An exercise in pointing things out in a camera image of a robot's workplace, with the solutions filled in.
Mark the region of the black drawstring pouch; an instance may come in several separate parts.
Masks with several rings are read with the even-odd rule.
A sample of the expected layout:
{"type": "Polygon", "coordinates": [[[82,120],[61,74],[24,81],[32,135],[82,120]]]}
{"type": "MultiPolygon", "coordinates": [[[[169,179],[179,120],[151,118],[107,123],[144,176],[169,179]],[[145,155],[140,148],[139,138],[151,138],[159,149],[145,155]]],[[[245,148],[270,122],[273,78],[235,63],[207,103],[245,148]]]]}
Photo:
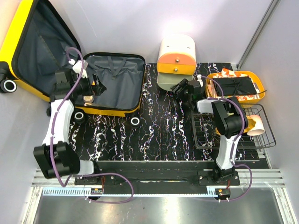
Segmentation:
{"type": "Polygon", "coordinates": [[[262,94],[266,90],[257,92],[252,79],[246,77],[213,78],[218,96],[248,96],[262,94]]]}

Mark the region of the yellow Pikachu suitcase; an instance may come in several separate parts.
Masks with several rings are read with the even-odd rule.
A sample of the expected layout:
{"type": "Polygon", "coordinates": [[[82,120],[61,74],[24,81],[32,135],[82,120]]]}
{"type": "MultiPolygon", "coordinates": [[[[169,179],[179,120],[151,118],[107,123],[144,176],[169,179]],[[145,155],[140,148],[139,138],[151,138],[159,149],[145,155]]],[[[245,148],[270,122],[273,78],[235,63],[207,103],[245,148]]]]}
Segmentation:
{"type": "Polygon", "coordinates": [[[20,86],[50,102],[55,72],[72,69],[68,63],[71,59],[86,60],[90,82],[96,74],[107,90],[95,95],[92,103],[79,96],[75,110],[125,117],[132,128],[138,128],[145,59],[107,52],[79,56],[79,51],[77,39],[48,0],[22,0],[0,48],[1,93],[15,92],[20,86]]]}

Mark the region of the floral orange pouch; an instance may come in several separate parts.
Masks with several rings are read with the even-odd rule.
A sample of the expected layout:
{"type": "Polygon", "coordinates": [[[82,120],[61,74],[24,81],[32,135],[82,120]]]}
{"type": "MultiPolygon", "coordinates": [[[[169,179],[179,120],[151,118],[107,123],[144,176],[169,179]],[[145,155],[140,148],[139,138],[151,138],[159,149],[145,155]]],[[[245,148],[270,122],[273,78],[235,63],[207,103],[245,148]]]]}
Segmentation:
{"type": "MultiPolygon", "coordinates": [[[[232,70],[223,68],[221,72],[212,73],[212,74],[208,75],[208,79],[206,80],[206,95],[208,97],[213,97],[213,98],[221,97],[221,96],[218,96],[216,93],[213,78],[246,77],[246,76],[249,76],[252,79],[254,86],[258,93],[263,91],[263,88],[260,88],[260,84],[261,84],[260,80],[255,73],[253,73],[251,71],[232,71],[232,70]]],[[[261,96],[263,96],[263,93],[256,94],[256,95],[248,95],[248,96],[236,96],[236,97],[242,103],[253,103],[253,102],[256,103],[259,101],[261,96]]]]}

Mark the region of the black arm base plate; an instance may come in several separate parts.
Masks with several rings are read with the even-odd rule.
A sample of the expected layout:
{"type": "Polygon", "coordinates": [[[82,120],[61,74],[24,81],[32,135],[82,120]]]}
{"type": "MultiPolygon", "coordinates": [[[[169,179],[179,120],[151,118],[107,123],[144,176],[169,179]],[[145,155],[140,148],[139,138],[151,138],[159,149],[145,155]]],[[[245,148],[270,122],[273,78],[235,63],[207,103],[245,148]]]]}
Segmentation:
{"type": "Polygon", "coordinates": [[[199,186],[239,186],[238,172],[233,168],[220,177],[214,161],[99,161],[96,173],[107,173],[106,185],[116,184],[123,175],[132,183],[189,183],[199,186]]]}

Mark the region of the orange strap wristwatch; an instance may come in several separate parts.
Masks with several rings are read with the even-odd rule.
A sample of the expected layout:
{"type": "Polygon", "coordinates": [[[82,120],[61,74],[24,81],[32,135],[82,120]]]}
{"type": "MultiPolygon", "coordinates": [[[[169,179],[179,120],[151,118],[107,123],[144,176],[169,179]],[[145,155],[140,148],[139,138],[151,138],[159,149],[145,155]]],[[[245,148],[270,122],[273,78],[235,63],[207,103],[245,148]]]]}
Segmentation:
{"type": "Polygon", "coordinates": [[[95,95],[96,95],[96,90],[95,90],[95,81],[92,82],[90,85],[90,91],[89,94],[86,96],[83,96],[83,101],[85,103],[92,103],[94,101],[95,95]]]}

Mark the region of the white pink drawer cabinet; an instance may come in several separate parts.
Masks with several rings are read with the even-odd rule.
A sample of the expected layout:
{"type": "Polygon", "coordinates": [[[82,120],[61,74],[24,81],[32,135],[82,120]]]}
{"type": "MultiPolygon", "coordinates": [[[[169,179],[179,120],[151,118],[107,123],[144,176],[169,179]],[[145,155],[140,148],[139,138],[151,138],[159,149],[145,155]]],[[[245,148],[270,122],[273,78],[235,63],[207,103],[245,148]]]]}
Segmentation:
{"type": "Polygon", "coordinates": [[[157,60],[157,84],[166,91],[183,79],[193,80],[197,67],[195,41],[185,34],[166,36],[160,44],[157,60]]]}

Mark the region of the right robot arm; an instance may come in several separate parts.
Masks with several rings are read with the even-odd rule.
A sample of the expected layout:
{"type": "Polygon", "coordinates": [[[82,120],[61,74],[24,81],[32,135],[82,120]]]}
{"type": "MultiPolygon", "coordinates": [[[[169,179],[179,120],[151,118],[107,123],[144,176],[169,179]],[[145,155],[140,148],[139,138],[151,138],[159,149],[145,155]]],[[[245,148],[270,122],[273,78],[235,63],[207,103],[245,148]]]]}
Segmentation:
{"type": "Polygon", "coordinates": [[[194,112],[213,115],[220,133],[220,145],[212,179],[214,183],[223,185],[234,176],[237,145],[248,126],[247,117],[237,97],[205,98],[201,95],[200,82],[187,79],[171,87],[171,91],[194,112]]]}

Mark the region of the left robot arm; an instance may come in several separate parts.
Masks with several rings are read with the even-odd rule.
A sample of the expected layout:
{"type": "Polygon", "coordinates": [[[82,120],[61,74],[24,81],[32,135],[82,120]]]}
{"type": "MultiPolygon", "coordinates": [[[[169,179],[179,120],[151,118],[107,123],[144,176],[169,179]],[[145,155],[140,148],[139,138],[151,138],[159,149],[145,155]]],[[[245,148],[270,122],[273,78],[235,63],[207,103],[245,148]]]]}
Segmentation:
{"type": "Polygon", "coordinates": [[[100,95],[106,87],[97,77],[93,82],[85,69],[63,68],[55,72],[56,83],[50,94],[50,122],[41,146],[35,147],[33,154],[46,179],[67,175],[84,175],[85,180],[97,184],[101,173],[95,170],[92,161],[83,161],[71,149],[69,131],[71,118],[83,122],[83,111],[76,111],[74,103],[79,96],[100,95]]]}

